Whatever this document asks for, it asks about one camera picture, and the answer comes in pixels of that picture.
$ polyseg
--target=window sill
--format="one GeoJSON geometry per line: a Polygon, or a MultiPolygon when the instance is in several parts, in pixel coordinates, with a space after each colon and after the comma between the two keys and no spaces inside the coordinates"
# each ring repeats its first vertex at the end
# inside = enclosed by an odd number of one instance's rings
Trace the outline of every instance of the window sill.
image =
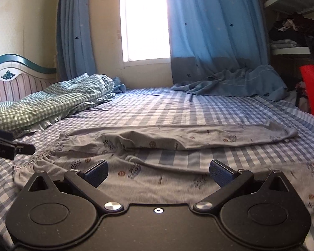
{"type": "Polygon", "coordinates": [[[144,59],[144,60],[134,60],[134,61],[123,62],[125,67],[158,64],[158,63],[171,63],[171,58],[154,58],[154,59],[144,59]]]}

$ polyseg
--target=silver screw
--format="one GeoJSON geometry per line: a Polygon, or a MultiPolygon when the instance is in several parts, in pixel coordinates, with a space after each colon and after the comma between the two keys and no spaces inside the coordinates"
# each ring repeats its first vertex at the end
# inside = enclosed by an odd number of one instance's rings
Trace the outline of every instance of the silver screw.
{"type": "Polygon", "coordinates": [[[104,205],[104,207],[108,210],[118,210],[122,207],[122,205],[118,202],[108,202],[104,205]]]}
{"type": "Polygon", "coordinates": [[[213,205],[210,202],[202,201],[202,202],[196,203],[196,207],[201,210],[208,210],[208,209],[211,209],[213,205]]]}
{"type": "Polygon", "coordinates": [[[155,213],[162,213],[164,210],[163,209],[160,209],[160,208],[157,208],[157,209],[154,209],[154,212],[155,213]]]}

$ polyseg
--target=blue blanket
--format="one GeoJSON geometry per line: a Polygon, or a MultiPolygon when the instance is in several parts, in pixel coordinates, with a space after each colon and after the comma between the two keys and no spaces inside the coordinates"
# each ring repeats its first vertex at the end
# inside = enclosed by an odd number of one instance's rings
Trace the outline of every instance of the blue blanket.
{"type": "Polygon", "coordinates": [[[205,80],[178,83],[171,89],[195,95],[239,97],[260,95],[278,101],[286,96],[286,88],[284,81],[272,66],[262,65],[254,70],[238,69],[231,72],[225,69],[205,80]]]}

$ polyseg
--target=teal headboard trim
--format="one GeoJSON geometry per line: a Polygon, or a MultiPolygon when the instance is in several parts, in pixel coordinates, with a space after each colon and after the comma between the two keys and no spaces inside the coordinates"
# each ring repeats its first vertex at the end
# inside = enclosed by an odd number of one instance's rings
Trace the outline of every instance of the teal headboard trim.
{"type": "Polygon", "coordinates": [[[20,55],[4,54],[0,56],[0,64],[4,62],[11,62],[11,61],[19,62],[39,73],[46,73],[46,74],[56,73],[56,68],[45,68],[45,67],[39,66],[35,64],[34,62],[31,62],[27,58],[24,58],[23,56],[20,56],[20,55]]]}

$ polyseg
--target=blue fabric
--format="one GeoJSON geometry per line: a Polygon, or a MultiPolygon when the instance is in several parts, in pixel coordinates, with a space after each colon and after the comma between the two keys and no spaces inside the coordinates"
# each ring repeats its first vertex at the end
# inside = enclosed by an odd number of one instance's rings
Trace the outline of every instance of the blue fabric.
{"type": "Polygon", "coordinates": [[[173,82],[268,64],[259,0],[167,0],[173,82]]]}
{"type": "Polygon", "coordinates": [[[89,24],[88,0],[59,0],[57,62],[62,81],[83,73],[96,74],[89,24]]]}
{"type": "Polygon", "coordinates": [[[113,89],[114,93],[122,93],[122,92],[127,91],[126,85],[121,83],[120,77],[115,77],[113,79],[113,82],[114,82],[114,89],[113,89]]]}
{"type": "Polygon", "coordinates": [[[174,85],[174,91],[185,91],[195,95],[214,96],[267,96],[278,101],[286,97],[286,85],[270,65],[254,70],[239,69],[235,72],[223,70],[203,81],[182,82],[174,85]]]}

